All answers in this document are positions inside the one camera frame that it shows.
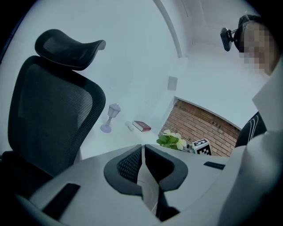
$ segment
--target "white wall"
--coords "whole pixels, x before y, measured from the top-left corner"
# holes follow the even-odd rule
[[[60,29],[80,42],[106,41],[93,63],[79,72],[102,87],[108,105],[119,103],[117,120],[144,120],[156,134],[172,107],[168,76],[184,64],[178,59],[168,27],[152,0],[39,0],[31,8],[0,65],[0,153],[10,150],[8,114],[23,62],[36,55],[36,38]]]
[[[178,98],[238,128],[257,112],[252,98],[268,77],[258,74],[253,65],[244,64],[243,58],[234,57],[221,48],[197,44],[188,56],[187,66],[187,73],[178,80]]]
[[[193,37],[191,12],[182,0],[162,0],[162,3],[174,25],[182,57],[187,57]]]

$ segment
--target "book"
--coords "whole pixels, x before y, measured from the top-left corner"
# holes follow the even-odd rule
[[[134,121],[133,125],[135,127],[137,127],[140,131],[145,132],[145,131],[150,131],[151,127],[147,124],[145,124],[144,122],[140,122],[140,121]]]

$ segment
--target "chair headrest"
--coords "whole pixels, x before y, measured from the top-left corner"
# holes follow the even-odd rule
[[[35,51],[54,63],[72,70],[82,71],[93,61],[98,50],[105,48],[106,42],[99,40],[80,43],[57,29],[47,30],[35,42]]]

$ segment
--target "white flower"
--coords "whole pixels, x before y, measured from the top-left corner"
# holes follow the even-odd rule
[[[181,138],[181,135],[179,134],[179,133],[176,133],[176,136],[175,136],[176,138],[178,138],[179,140],[178,140],[178,142],[177,142],[177,148],[179,149],[179,150],[183,150],[184,149],[184,147],[186,147],[187,146],[187,142],[184,140],[184,139],[182,139]]]
[[[174,132],[171,133],[171,131],[168,130],[168,129],[164,130],[163,135],[176,137],[176,133],[174,133]]]

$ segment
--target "green leaves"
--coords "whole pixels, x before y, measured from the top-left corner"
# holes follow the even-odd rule
[[[178,141],[179,141],[179,138],[171,136],[168,143],[177,143]]]
[[[161,146],[163,146],[164,144],[166,144],[165,142],[163,142],[163,141],[160,140],[160,139],[158,139],[158,140],[156,141],[156,143],[160,144]]]
[[[162,135],[159,137],[159,140],[161,140],[162,142],[164,143],[167,143],[170,139],[170,136],[165,136],[165,135]]]
[[[174,150],[179,150],[179,149],[177,148],[177,145],[176,145],[176,144],[171,145],[170,148],[171,148],[171,149],[174,149]]]
[[[179,138],[177,137],[162,135],[159,137],[159,139],[156,142],[163,147],[178,150],[177,145],[176,145],[178,141],[179,141]]]

